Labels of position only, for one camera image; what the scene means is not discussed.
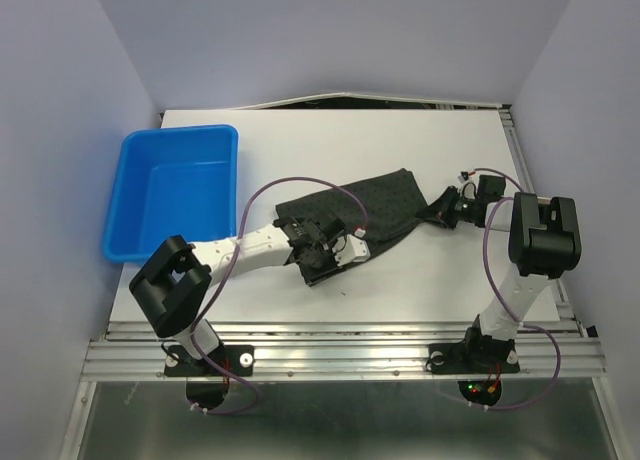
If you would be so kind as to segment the black dotted skirt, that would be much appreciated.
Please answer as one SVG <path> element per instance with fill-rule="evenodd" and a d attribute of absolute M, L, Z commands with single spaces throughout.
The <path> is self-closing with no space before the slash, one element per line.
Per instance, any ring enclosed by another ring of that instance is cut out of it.
<path fill-rule="evenodd" d="M 332 250 L 337 240 L 366 231 L 371 256 L 376 258 L 405 239 L 424 221 L 416 214 L 427 206 L 413 173 L 392 173 L 337 186 L 311 177 L 291 177 L 325 188 L 278 204 L 274 225 L 294 242 L 313 242 Z"/>

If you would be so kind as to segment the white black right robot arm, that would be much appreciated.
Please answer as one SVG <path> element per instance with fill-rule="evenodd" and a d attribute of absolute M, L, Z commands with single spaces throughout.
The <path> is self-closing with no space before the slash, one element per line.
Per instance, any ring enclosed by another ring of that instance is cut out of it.
<path fill-rule="evenodd" d="M 507 221 L 511 265 L 498 285 L 489 266 L 488 241 L 498 210 L 506 204 L 511 205 Z M 467 329 L 460 346 L 466 367 L 482 370 L 495 358 L 510 362 L 521 330 L 548 333 L 526 322 L 525 316 L 551 281 L 579 263 L 582 246 L 573 199 L 541 199 L 524 192 L 511 177 L 485 169 L 472 196 L 465 195 L 463 186 L 449 186 L 419 217 L 445 229 L 466 222 L 484 230 L 482 262 L 494 298 Z"/>

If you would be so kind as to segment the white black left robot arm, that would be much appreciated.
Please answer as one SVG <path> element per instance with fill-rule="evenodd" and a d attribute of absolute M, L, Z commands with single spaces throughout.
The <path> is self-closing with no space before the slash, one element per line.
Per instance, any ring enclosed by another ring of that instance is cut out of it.
<path fill-rule="evenodd" d="M 200 317 L 212 287 L 233 276 L 267 267 L 296 264 L 305 282 L 339 269 L 336 254 L 345 244 L 344 225 L 330 222 L 330 232 L 310 219 L 285 217 L 241 238 L 189 243 L 166 239 L 129 283 L 129 291 L 156 336 L 178 342 L 199 373 L 215 372 L 222 362 L 222 342 Z"/>

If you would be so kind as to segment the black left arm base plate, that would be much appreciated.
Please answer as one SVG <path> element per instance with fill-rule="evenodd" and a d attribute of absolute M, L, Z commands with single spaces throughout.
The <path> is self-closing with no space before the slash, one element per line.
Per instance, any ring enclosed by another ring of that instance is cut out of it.
<path fill-rule="evenodd" d="M 193 358 L 179 344 L 162 344 L 165 354 L 163 375 L 166 377 L 220 377 L 221 373 L 206 360 Z M 252 345 L 225 344 L 209 354 L 209 359 L 219 367 L 240 377 L 253 375 L 255 349 Z"/>

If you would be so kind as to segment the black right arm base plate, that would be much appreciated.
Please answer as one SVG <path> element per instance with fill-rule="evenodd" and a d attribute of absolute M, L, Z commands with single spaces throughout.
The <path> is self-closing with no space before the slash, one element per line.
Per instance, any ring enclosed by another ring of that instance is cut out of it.
<path fill-rule="evenodd" d="M 488 352 L 468 351 L 460 342 L 432 343 L 428 345 L 429 357 L 425 361 L 425 370 L 435 375 L 471 375 L 471 374 L 516 374 L 521 371 L 518 360 L 509 363 L 510 354 L 515 353 L 515 344 L 507 342 L 505 347 Z"/>

